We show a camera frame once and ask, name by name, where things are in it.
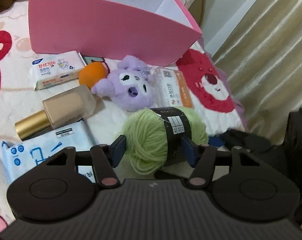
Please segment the beige liquid foundation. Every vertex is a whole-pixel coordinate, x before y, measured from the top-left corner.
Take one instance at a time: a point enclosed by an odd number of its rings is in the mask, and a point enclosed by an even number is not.
[[[96,100],[86,85],[81,85],[43,101],[44,110],[15,124],[21,140],[45,130],[77,122],[89,117],[96,108]]]

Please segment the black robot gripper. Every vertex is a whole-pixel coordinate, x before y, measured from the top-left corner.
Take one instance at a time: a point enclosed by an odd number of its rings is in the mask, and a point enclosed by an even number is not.
[[[166,174],[123,184],[113,170],[126,151],[123,135],[90,151],[61,150],[10,185],[17,220],[0,239],[302,240],[293,221],[301,201],[294,177],[245,145],[224,152],[187,137],[180,143],[194,167],[189,178]],[[96,183],[77,173],[80,165],[92,166]],[[216,166],[230,172],[212,181]]]

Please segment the blue circular icon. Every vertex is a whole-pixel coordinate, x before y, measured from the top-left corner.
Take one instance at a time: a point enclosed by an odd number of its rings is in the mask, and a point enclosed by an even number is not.
[[[16,166],[19,166],[21,164],[21,161],[19,160],[19,158],[14,159],[14,163]]]
[[[12,153],[12,154],[16,154],[16,153],[17,153],[17,150],[16,150],[15,147],[11,149],[11,153]]]
[[[18,149],[18,151],[21,153],[21,152],[24,151],[24,146],[23,146],[23,145],[20,145],[17,149]]]

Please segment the black yarn label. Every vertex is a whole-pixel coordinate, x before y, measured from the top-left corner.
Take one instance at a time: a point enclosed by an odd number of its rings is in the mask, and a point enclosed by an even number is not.
[[[191,138],[191,127],[186,115],[174,107],[151,108],[163,119],[168,141],[168,156],[164,166],[184,162],[184,156],[180,153],[181,137]]]

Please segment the satin curtain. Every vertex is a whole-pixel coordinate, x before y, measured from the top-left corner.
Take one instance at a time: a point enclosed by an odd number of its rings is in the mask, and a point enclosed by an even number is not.
[[[250,132],[281,143],[288,113],[302,106],[302,0],[257,0],[213,60]]]

